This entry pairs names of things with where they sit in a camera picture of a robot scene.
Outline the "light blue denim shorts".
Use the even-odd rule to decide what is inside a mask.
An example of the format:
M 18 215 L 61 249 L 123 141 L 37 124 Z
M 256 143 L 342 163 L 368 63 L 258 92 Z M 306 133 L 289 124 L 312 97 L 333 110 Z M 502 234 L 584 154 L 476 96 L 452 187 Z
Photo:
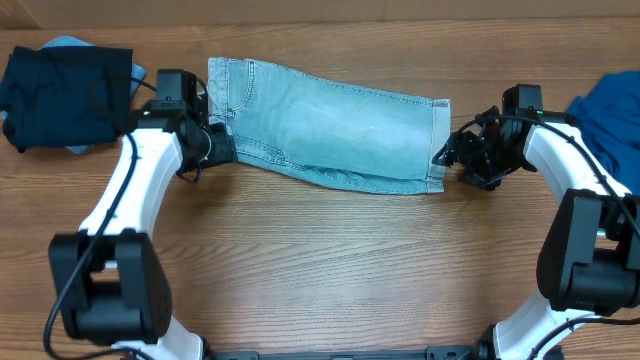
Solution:
M 212 124 L 237 159 L 316 185 L 375 194 L 441 193 L 432 162 L 451 132 L 447 99 L 331 81 L 255 59 L 211 57 Z

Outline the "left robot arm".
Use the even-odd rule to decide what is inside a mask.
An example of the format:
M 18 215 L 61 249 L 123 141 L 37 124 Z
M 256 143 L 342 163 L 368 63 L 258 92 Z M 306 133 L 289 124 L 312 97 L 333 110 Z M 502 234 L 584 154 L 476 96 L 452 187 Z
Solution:
M 92 358 L 211 359 L 208 341 L 173 316 L 169 281 L 151 243 L 173 177 L 233 163 L 233 137 L 210 123 L 206 83 L 186 70 L 162 69 L 155 96 L 131 112 L 110 181 L 79 229 L 57 234 L 48 258 L 57 298 L 43 330 L 45 352 L 58 358 L 54 323 L 99 351 Z

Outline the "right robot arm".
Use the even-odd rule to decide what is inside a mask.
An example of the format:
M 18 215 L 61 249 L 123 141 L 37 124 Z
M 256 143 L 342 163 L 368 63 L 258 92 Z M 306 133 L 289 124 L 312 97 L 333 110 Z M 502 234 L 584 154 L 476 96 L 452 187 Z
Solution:
M 639 304 L 639 198 L 608 179 L 571 115 L 547 111 L 538 85 L 517 84 L 453 132 L 433 164 L 460 164 L 461 182 L 486 191 L 524 169 L 539 173 L 559 203 L 540 250 L 537 289 L 473 345 L 430 346 L 428 359 L 561 359 L 561 341 L 585 324 Z

